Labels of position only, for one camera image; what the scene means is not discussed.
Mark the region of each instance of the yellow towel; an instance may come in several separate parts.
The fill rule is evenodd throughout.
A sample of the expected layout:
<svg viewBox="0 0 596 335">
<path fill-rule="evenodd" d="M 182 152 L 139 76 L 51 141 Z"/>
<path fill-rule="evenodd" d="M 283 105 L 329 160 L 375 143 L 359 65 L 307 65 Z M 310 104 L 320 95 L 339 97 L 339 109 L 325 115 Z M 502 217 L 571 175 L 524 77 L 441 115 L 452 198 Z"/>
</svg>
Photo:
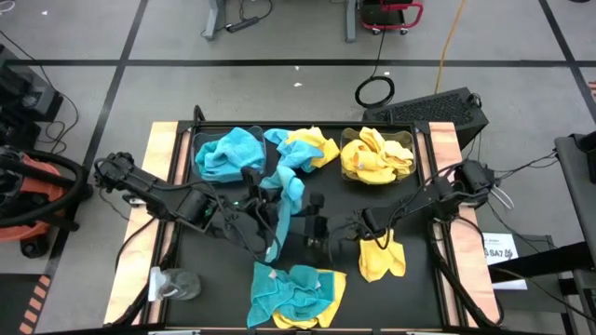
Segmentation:
<svg viewBox="0 0 596 335">
<path fill-rule="evenodd" d="M 330 272 L 330 270 L 320 270 L 321 272 Z M 278 328 L 287 329 L 292 327 L 298 327 L 302 329 L 313 328 L 317 322 L 322 328 L 328 328 L 337 313 L 340 303 L 342 303 L 342 297 L 345 291 L 345 274 L 334 271 L 333 285 L 333 302 L 323 311 L 323 313 L 317 315 L 316 318 L 312 318 L 306 321 L 293 321 L 289 318 L 281 315 L 278 311 L 273 313 L 273 321 L 276 323 Z"/>
<path fill-rule="evenodd" d="M 393 240 L 393 229 L 379 238 L 381 246 L 385 245 L 387 238 L 389 245 L 385 250 L 381 250 L 374 240 L 360 240 L 358 265 L 360 274 L 369 283 L 381 279 L 387 270 L 394 276 L 404 276 L 406 273 L 403 245 Z"/>
<path fill-rule="evenodd" d="M 368 184 L 386 184 L 413 172 L 413 153 L 398 141 L 386 141 L 376 130 L 363 127 L 361 140 L 353 140 L 341 152 L 348 178 Z"/>
<path fill-rule="evenodd" d="M 293 141 L 300 140 L 317 147 L 324 154 L 322 158 L 313 158 L 310 165 L 315 168 L 321 168 L 325 164 L 331 162 L 337 155 L 339 155 L 339 148 L 333 139 L 326 140 L 318 127 L 311 127 L 310 129 L 302 128 L 291 131 L 288 134 L 287 144 Z"/>
</svg>

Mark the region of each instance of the blue cloth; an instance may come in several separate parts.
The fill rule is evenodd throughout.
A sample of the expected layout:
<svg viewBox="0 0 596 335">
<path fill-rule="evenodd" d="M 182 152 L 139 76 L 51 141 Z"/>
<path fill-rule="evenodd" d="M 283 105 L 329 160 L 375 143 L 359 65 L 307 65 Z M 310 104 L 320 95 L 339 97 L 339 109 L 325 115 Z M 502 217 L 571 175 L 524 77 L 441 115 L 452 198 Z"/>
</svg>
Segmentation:
<svg viewBox="0 0 596 335">
<path fill-rule="evenodd" d="M 310 165 L 312 159 L 322 158 L 325 154 L 305 141 L 296 140 L 286 144 L 289 133 L 288 130 L 274 128 L 267 130 L 264 137 L 278 145 L 278 152 L 281 154 L 278 164 L 288 168 L 301 168 L 304 172 L 312 172 L 315 169 Z"/>
<path fill-rule="evenodd" d="M 281 200 L 278 203 L 278 226 L 276 237 L 281 246 L 273 243 L 267 251 L 264 261 L 274 261 L 278 255 L 278 249 L 283 247 L 288 231 L 290 230 L 290 219 L 302 208 L 302 195 L 305 192 L 305 185 L 296 177 L 296 173 L 289 167 L 278 164 L 276 172 L 271 177 L 263 178 L 259 185 L 265 189 L 281 188 Z"/>
<path fill-rule="evenodd" d="M 264 171 L 264 144 L 248 131 L 235 127 L 218 141 L 204 143 L 195 156 L 204 181 L 241 181 L 243 167 Z"/>
<path fill-rule="evenodd" d="M 305 321 L 321 314 L 334 299 L 334 273 L 295 265 L 290 273 L 254 263 L 249 328 L 269 320 L 276 310 L 290 320 Z"/>
</svg>

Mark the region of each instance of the white label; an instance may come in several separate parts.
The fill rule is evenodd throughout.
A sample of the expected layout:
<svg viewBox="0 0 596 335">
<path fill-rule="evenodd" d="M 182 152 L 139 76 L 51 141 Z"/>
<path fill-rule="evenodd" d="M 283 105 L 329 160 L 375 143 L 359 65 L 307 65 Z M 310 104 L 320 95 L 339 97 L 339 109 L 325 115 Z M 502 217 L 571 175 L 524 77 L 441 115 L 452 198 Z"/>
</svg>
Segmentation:
<svg viewBox="0 0 596 335">
<path fill-rule="evenodd" d="M 511 234 L 482 233 L 484 236 L 484 256 L 491 265 L 518 258 L 518 250 Z M 528 289 L 525 280 L 512 280 L 493 284 L 494 289 Z"/>
</svg>

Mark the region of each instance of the black hose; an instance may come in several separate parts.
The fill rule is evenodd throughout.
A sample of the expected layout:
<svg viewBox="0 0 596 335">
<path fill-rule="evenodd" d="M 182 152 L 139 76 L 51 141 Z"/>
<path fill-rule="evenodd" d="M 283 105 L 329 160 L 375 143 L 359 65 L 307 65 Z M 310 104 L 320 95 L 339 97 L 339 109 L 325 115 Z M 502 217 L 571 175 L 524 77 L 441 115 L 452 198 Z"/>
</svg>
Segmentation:
<svg viewBox="0 0 596 335">
<path fill-rule="evenodd" d="M 386 83 L 389 84 L 389 94 L 387 94 L 387 96 L 378 101 L 378 102 L 374 102 L 374 103 L 365 103 L 360 99 L 360 92 L 362 91 L 362 89 L 367 86 L 368 84 L 370 84 L 373 81 L 384 81 Z M 388 77 L 385 76 L 381 76 L 381 75 L 377 75 L 377 76 L 372 76 L 368 79 L 366 79 L 365 81 L 362 82 L 362 84 L 360 84 L 358 86 L 358 88 L 356 88 L 356 92 L 354 93 L 354 98 L 356 99 L 356 102 L 364 107 L 364 108 L 377 108 L 377 107 L 383 107 L 386 104 L 388 104 L 392 99 L 393 99 L 393 95 L 395 94 L 395 84 L 393 84 L 393 80 L 391 80 Z"/>
<path fill-rule="evenodd" d="M 80 200 L 79 196 L 85 190 L 85 187 L 87 187 L 86 180 L 88 174 L 86 170 L 72 160 L 56 154 L 39 152 L 36 150 L 22 151 L 29 155 L 32 159 L 36 159 L 41 162 L 53 163 L 71 170 L 74 173 L 74 184 L 65 195 L 51 202 L 50 204 L 47 204 L 46 206 L 34 209 L 28 213 L 21 214 L 16 217 L 0 220 L 0 227 L 2 228 L 23 225 L 24 223 L 39 220 L 47 214 L 55 213 L 63 208 L 66 208 L 74 202 Z"/>
</svg>

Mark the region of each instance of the metal stand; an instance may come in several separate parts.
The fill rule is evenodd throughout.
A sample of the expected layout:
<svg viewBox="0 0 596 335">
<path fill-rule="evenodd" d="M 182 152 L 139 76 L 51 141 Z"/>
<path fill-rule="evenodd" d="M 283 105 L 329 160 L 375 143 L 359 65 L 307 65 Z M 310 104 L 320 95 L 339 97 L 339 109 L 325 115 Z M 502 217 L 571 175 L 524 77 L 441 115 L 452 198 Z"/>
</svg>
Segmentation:
<svg viewBox="0 0 596 335">
<path fill-rule="evenodd" d="M 203 37 L 208 41 L 212 41 L 215 30 L 224 19 L 225 0 L 209 0 L 209 6 L 211 9 L 209 11 L 209 18 L 207 19 L 207 26 L 205 26 Z"/>
<path fill-rule="evenodd" d="M 347 0 L 345 6 L 345 42 L 356 42 L 356 2 Z"/>
</svg>

